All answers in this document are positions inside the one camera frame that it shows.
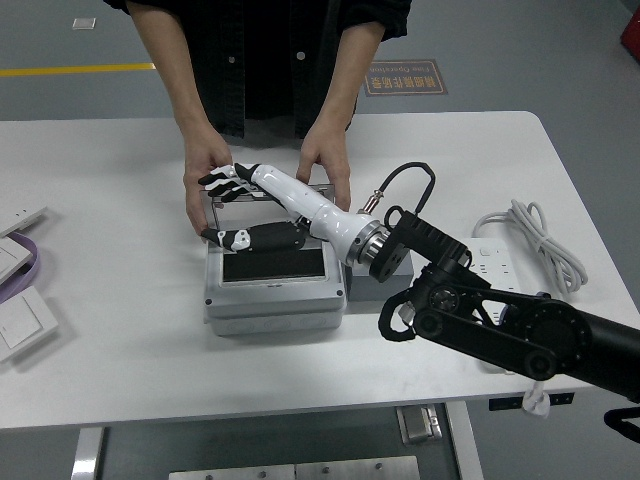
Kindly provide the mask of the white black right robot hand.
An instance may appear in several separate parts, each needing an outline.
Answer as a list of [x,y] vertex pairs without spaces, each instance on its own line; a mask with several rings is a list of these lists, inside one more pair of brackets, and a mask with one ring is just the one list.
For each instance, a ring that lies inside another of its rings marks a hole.
[[218,191],[263,191],[294,221],[304,221],[313,238],[329,242],[338,260],[348,266],[361,261],[365,244],[380,227],[372,216],[342,210],[307,184],[271,165],[225,165],[201,177],[198,183],[215,185]]

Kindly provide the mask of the person's right hand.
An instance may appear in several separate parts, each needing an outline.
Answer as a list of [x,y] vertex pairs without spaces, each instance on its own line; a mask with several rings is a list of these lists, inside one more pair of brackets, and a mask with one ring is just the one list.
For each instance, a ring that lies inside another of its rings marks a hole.
[[210,125],[185,130],[183,140],[185,209],[195,233],[200,235],[208,223],[199,180],[218,167],[231,165],[232,155],[226,141]]

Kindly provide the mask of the person's left hand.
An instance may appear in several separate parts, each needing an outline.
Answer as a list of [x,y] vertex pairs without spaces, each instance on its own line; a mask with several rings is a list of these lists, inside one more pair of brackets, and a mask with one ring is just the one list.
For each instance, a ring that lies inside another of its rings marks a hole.
[[329,117],[318,118],[303,140],[296,178],[308,183],[314,165],[324,168],[335,188],[335,204],[347,212],[351,204],[351,169],[346,147],[345,126]]

